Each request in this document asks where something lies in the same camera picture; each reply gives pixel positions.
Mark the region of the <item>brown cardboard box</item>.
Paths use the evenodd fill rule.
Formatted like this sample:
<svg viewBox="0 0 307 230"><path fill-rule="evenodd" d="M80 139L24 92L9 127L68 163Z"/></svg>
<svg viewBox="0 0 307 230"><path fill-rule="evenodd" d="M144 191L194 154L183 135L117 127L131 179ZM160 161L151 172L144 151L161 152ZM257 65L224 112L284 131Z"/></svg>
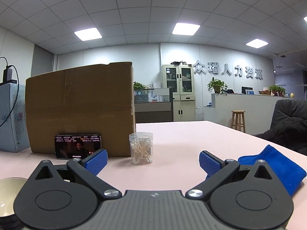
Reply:
<svg viewBox="0 0 307 230"><path fill-rule="evenodd" d="M129 157L136 129L133 65L86 65L30 77L25 109L34 153L53 154L56 135L98 134L110 157Z"/></svg>

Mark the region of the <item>black power adapter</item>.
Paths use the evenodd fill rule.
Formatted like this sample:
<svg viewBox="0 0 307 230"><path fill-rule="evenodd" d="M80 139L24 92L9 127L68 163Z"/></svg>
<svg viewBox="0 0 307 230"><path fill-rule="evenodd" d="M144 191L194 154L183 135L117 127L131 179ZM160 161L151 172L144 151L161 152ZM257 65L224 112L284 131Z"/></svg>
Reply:
<svg viewBox="0 0 307 230"><path fill-rule="evenodd" d="M17 83L17 80L13 80L12 79L12 69L11 69L11 65L7 66L6 69L4 69L3 71L3 80L2 80L2 83L1 85L4 85L4 84L9 84L9 83L12 83L12 84L16 84Z"/></svg>

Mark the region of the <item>blue microfiber cloth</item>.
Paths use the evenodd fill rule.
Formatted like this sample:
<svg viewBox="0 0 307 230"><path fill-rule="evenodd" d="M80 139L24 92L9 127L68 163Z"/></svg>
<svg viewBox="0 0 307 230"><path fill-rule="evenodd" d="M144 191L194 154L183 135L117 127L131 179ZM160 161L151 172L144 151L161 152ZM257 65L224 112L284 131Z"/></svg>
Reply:
<svg viewBox="0 0 307 230"><path fill-rule="evenodd" d="M270 165L289 195L293 196L306 177L306 171L271 145L267 145L257 155L241 156L238 158L238 162L241 165L253 165L257 160L261 159Z"/></svg>

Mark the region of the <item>wooden stool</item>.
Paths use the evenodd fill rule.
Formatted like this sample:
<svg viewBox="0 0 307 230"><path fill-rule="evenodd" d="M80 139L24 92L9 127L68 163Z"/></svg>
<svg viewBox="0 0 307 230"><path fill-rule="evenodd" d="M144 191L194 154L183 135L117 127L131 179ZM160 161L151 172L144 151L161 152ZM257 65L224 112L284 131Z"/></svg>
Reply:
<svg viewBox="0 0 307 230"><path fill-rule="evenodd" d="M233 110L230 126L232 129L246 132L245 112L243 110Z"/></svg>

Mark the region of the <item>black leather chair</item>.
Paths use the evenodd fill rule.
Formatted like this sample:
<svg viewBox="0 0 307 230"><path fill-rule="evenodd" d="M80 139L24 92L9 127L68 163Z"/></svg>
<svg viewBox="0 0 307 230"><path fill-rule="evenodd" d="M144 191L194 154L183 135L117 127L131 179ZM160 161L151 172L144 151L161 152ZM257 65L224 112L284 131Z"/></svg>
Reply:
<svg viewBox="0 0 307 230"><path fill-rule="evenodd" d="M256 137L306 155L306 116L305 100L278 100L270 129Z"/></svg>

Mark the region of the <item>black smartphone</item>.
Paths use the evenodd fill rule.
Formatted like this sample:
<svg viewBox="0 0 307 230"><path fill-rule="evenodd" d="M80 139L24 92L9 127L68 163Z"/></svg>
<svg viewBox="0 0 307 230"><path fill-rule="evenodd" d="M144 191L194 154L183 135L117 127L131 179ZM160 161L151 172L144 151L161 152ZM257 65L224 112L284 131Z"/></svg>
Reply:
<svg viewBox="0 0 307 230"><path fill-rule="evenodd" d="M101 136L89 135L56 135L55 155L57 159L84 159L101 149Z"/></svg>

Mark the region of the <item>beige metal cabinet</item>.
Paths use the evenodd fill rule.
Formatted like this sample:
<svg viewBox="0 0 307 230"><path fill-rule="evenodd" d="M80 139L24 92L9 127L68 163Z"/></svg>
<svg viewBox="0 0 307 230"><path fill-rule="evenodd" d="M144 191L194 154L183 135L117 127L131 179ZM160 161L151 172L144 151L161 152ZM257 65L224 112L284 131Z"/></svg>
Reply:
<svg viewBox="0 0 307 230"><path fill-rule="evenodd" d="M163 88L172 92L173 118L175 122L196 120L196 96L194 71L191 64L162 65Z"/></svg>

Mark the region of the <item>white printed carton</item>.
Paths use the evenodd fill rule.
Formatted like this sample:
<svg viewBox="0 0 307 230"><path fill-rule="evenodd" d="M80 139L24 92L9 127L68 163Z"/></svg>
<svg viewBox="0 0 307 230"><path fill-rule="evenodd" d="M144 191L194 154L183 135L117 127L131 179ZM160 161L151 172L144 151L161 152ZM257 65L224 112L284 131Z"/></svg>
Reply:
<svg viewBox="0 0 307 230"><path fill-rule="evenodd" d="M1 151L19 152L30 146L26 128L25 85L1 85Z"/></svg>

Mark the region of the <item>white bowl dark outside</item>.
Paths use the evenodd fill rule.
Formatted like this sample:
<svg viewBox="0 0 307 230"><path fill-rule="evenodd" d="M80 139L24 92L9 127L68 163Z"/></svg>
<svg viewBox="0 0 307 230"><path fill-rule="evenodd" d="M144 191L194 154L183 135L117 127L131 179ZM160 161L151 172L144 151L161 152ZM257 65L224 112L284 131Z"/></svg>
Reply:
<svg viewBox="0 0 307 230"><path fill-rule="evenodd" d="M14 214L14 201L27 179L10 177L0 180L0 215L6 217Z"/></svg>

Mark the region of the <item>potted green plant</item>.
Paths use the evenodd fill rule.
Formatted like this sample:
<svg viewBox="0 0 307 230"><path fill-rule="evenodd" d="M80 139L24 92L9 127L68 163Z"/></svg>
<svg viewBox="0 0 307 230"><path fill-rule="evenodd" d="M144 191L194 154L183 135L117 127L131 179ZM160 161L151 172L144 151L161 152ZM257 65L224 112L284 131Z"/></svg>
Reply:
<svg viewBox="0 0 307 230"><path fill-rule="evenodd" d="M216 78L212 78L207 84L208 92L213 92L215 94L224 94L228 89L228 85L222 80L218 80Z"/></svg>

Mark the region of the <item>white reception counter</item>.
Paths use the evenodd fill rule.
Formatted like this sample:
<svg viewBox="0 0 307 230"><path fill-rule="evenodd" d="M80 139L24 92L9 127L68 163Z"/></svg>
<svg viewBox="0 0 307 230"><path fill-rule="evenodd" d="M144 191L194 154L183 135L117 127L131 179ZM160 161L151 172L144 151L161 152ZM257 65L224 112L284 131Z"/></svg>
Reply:
<svg viewBox="0 0 307 230"><path fill-rule="evenodd" d="M282 99L261 95L212 94L212 106L203 108L203 118L230 127L232 111L245 111L246 133L256 135L269 130L275 104Z"/></svg>

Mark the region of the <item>computer monitor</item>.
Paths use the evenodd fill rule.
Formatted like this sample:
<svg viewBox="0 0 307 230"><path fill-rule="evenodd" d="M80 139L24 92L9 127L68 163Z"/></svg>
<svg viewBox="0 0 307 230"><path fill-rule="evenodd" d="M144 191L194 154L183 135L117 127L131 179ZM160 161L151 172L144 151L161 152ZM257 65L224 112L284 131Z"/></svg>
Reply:
<svg viewBox="0 0 307 230"><path fill-rule="evenodd" d="M254 94L254 90L252 87L241 87L241 93L242 94Z"/></svg>

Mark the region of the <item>clear cotton swab jar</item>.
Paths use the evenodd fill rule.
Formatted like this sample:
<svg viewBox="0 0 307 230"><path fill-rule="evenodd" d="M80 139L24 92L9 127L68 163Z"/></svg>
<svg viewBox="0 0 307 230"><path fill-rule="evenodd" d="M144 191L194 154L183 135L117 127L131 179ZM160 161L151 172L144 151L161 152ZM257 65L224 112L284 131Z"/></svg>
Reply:
<svg viewBox="0 0 307 230"><path fill-rule="evenodd" d="M134 165L147 165L153 162L153 134L135 132L129 135L131 162Z"/></svg>

